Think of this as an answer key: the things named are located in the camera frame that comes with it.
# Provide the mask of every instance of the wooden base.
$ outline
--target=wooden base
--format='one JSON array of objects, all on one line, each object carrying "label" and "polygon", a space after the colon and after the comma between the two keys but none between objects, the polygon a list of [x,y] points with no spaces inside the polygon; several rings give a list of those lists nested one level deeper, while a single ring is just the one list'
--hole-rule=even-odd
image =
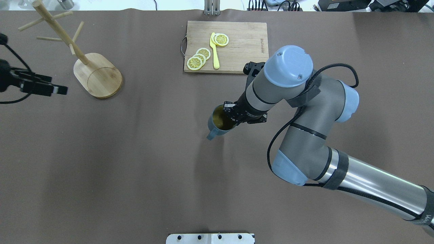
[{"label": "wooden base", "polygon": [[89,59],[89,64],[84,65],[81,60],[77,60],[74,75],[92,96],[113,96],[121,88],[121,72],[99,53],[88,53],[85,56]]}]

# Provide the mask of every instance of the cutting board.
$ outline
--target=cutting board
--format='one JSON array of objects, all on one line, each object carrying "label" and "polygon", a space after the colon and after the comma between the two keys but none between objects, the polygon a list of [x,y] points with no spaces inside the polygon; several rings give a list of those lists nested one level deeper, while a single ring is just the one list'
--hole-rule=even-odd
[{"label": "cutting board", "polygon": [[[217,46],[217,56],[220,68],[213,67],[211,33],[224,33],[229,37],[226,46]],[[206,47],[211,51],[211,57],[200,70],[187,68],[187,60],[196,51]],[[267,23],[254,22],[218,22],[218,21],[188,21],[187,50],[185,51],[184,71],[195,73],[243,73],[246,63],[265,62],[268,56]]]}]

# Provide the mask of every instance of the white bracket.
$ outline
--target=white bracket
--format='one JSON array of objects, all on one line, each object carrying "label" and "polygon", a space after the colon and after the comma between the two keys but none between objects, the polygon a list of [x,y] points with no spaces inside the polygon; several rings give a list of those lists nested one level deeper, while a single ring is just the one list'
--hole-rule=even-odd
[{"label": "white bracket", "polygon": [[166,244],[255,244],[255,234],[171,234],[167,237]]},{"label": "white bracket", "polygon": [[220,0],[205,0],[205,15],[220,15]]}]

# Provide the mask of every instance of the blue plastic cover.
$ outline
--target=blue plastic cover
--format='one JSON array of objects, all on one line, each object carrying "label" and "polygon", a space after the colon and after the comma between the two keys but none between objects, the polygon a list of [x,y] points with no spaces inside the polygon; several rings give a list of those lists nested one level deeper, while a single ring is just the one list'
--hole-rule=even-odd
[{"label": "blue plastic cover", "polygon": [[295,87],[309,79],[313,62],[304,49],[294,45],[283,46],[264,66],[265,77],[280,87]]},{"label": "blue plastic cover", "polygon": [[304,185],[308,178],[294,165],[294,163],[283,154],[280,149],[271,166],[273,172],[284,181],[294,185]]},{"label": "blue plastic cover", "polygon": [[340,82],[344,86],[345,90],[345,105],[341,116],[339,116],[336,122],[345,122],[351,118],[353,113],[356,112],[360,98],[354,88],[349,87],[342,81]]}]

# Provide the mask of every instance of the wooden post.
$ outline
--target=wooden post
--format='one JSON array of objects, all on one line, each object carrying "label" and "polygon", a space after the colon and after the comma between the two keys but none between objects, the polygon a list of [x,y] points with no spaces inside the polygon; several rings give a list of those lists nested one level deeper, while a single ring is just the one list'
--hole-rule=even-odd
[{"label": "wooden post", "polygon": [[89,63],[89,59],[83,54],[81,49],[76,45],[76,43],[69,37],[66,31],[60,26],[60,24],[52,19],[52,15],[48,10],[44,7],[42,2],[35,1],[32,3],[32,6],[35,10],[42,16],[42,18],[51,26],[51,28],[57,33],[57,35],[63,40],[63,42],[69,47],[71,44],[74,48],[74,51],[77,57],[83,62],[84,65]]}]

